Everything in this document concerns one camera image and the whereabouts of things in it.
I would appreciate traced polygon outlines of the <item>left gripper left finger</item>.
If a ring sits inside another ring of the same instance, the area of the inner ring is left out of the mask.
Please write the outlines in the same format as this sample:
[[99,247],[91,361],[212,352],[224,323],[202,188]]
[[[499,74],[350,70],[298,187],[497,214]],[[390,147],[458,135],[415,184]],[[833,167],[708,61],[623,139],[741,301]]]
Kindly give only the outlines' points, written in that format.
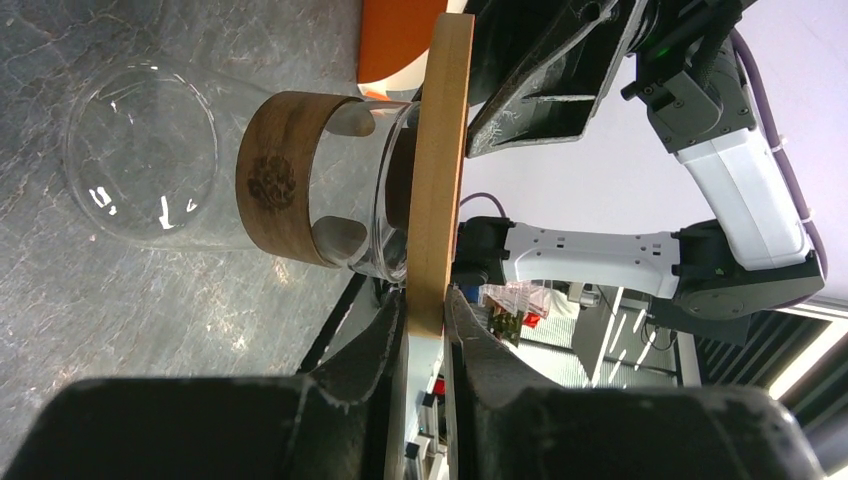
[[371,291],[357,295],[310,375],[343,405],[397,406],[405,399],[405,369],[406,298],[394,288],[382,303]]

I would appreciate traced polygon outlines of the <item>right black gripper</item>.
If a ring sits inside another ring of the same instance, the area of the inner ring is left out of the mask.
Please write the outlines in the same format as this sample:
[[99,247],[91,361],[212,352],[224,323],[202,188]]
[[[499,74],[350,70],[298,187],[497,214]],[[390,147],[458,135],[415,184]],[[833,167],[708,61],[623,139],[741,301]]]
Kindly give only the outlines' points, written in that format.
[[625,56],[638,80],[712,76],[740,1],[480,1],[469,158],[580,139]]

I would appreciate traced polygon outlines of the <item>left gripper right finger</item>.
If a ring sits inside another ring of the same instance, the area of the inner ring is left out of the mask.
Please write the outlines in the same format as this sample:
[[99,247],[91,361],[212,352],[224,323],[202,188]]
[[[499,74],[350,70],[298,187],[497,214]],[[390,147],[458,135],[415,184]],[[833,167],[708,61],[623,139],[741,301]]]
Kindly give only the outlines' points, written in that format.
[[550,387],[547,377],[483,329],[462,292],[454,287],[445,297],[445,334],[451,352],[459,358],[455,370],[485,406],[501,408],[526,390]]

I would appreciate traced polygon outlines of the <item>round wooden dripper stand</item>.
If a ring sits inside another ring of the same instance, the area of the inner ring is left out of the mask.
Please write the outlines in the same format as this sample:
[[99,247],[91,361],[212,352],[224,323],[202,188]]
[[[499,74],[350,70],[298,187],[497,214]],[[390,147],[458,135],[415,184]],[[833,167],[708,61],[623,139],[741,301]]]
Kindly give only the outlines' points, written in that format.
[[419,109],[407,241],[407,331],[439,338],[456,239],[475,17],[435,24]]

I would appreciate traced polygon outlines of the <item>clear glass carafe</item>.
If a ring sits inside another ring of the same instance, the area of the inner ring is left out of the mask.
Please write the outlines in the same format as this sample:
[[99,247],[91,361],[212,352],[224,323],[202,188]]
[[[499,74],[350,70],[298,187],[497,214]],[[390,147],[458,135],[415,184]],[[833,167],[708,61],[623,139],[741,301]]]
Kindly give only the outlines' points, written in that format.
[[75,100],[65,168],[82,210],[121,240],[259,249],[400,283],[417,114],[133,58]]

